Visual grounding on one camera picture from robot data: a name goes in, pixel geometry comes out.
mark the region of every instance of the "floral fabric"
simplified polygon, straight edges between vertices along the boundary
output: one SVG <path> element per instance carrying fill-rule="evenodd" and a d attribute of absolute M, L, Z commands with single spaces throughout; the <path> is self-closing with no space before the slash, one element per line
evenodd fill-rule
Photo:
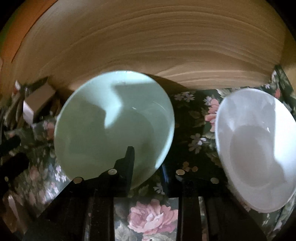
<path fill-rule="evenodd" d="M 176 169 L 194 172 L 210 178 L 212 183 L 224 180 L 215 148 L 215 119 L 221 101 L 240 88 L 188 91 L 171 96 L 175 113 L 173 145 L 178 144 L 182 158 L 172 163 Z M 276 66 L 271 81 L 256 89 L 279 99 L 296 115 L 296 93 L 280 66 Z M 15 179 L 15 189 L 22 203 L 29 203 L 38 216 L 70 182 L 56 159 L 53 146 L 55 118 L 32 125 L 32 128 L 13 130 L 7 137 L 19 135 L 22 144 L 11 154 L 25 152 L 30 166 Z M 295 195 L 281 210 L 258 213 L 240 203 L 257 222 L 269 240 L 285 224 L 294 205 Z M 208 239 L 204 203 L 200 198 L 203 241 Z M 160 171 L 139 187 L 130 190 L 128 198 L 115 198 L 114 222 L 117 241 L 173 241 L 176 239 L 178 198 L 167 198 L 160 183 Z"/>

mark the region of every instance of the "pink rose print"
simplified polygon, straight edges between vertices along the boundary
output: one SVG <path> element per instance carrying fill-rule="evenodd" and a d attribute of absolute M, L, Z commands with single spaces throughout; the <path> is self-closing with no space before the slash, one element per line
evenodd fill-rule
<path fill-rule="evenodd" d="M 8 135 L 9 135 L 9 138 L 13 138 L 15 136 L 15 133 L 11 132 Z"/>
<path fill-rule="evenodd" d="M 46 125 L 47 140 L 54 139 L 54 128 L 55 128 L 55 125 L 52 122 L 47 123 Z"/>
<path fill-rule="evenodd" d="M 209 121 L 211 123 L 212 128 L 210 129 L 211 132 L 215 131 L 215 121 L 216 115 L 219 108 L 219 102 L 216 99 L 211 100 L 211 107 L 208 110 L 208 115 L 205 115 L 205 121 Z"/>
<path fill-rule="evenodd" d="M 34 181 L 35 179 L 37 179 L 39 177 L 39 172 L 38 172 L 38 169 L 36 166 L 32 166 L 30 171 L 29 171 L 29 174 L 30 174 L 30 179 L 32 181 Z"/>
<path fill-rule="evenodd" d="M 274 93 L 274 97 L 279 99 L 281 97 L 281 91 L 279 88 L 276 89 L 276 92 Z"/>
<path fill-rule="evenodd" d="M 160 206 L 157 199 L 152 199 L 148 205 L 137 202 L 137 205 L 131 208 L 128 227 L 137 233 L 143 233 L 143 236 L 161 232 L 171 233 L 177 226 L 174 222 L 177 219 L 177 209 L 171 210 L 171 207 Z"/>

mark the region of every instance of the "dark background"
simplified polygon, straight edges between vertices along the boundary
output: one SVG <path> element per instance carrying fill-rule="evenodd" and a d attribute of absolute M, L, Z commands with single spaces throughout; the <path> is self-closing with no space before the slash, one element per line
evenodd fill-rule
<path fill-rule="evenodd" d="M 25 0 L 4 0 L 0 3 L 0 30 L 4 27 L 13 12 Z M 294 39 L 296 40 L 296 14 L 294 0 L 267 0 L 284 20 Z M 273 241 L 295 241 L 296 240 L 296 210 L 293 211 L 286 225 L 278 233 Z"/>

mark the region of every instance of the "bowl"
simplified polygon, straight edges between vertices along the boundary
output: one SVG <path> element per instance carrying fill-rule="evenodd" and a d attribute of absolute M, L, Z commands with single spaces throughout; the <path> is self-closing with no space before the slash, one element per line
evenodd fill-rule
<path fill-rule="evenodd" d="M 56 156 L 72 180 L 95 178 L 135 148 L 131 187 L 160 167 L 172 143 L 174 112 L 162 87 L 133 71 L 101 74 L 78 88 L 57 119 Z"/>
<path fill-rule="evenodd" d="M 268 93 L 242 89 L 222 101 L 215 126 L 236 194 L 258 212 L 282 208 L 296 189 L 296 122 L 288 109 Z"/>

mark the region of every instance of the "black holder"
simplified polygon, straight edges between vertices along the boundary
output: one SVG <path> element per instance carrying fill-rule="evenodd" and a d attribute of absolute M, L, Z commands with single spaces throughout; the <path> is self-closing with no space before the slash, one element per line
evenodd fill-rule
<path fill-rule="evenodd" d="M 20 138 L 14 136 L 0 145 L 0 158 L 8 154 L 9 151 L 20 145 Z M 24 153 L 18 153 L 0 166 L 0 213 L 5 212 L 2 202 L 4 194 L 9 190 L 13 180 L 29 166 L 29 159 Z M 0 217 L 1 238 L 7 241 L 15 241 L 18 238 L 11 233 L 2 218 Z"/>
<path fill-rule="evenodd" d="M 29 227 L 23 241 L 114 241 L 113 198 L 126 197 L 131 187 L 135 152 L 99 177 L 74 178 Z"/>
<path fill-rule="evenodd" d="M 177 170 L 182 151 L 181 146 L 172 146 L 161 166 L 164 192 L 168 197 L 179 198 L 176 241 L 189 241 L 192 237 L 202 241 L 199 196 L 205 203 L 209 241 L 267 240 L 260 227 L 227 189 L 222 168 L 213 167 L 211 170 L 215 171 L 208 175 L 199 171 Z M 216 175 L 220 181 L 211 182 L 211 175 Z"/>

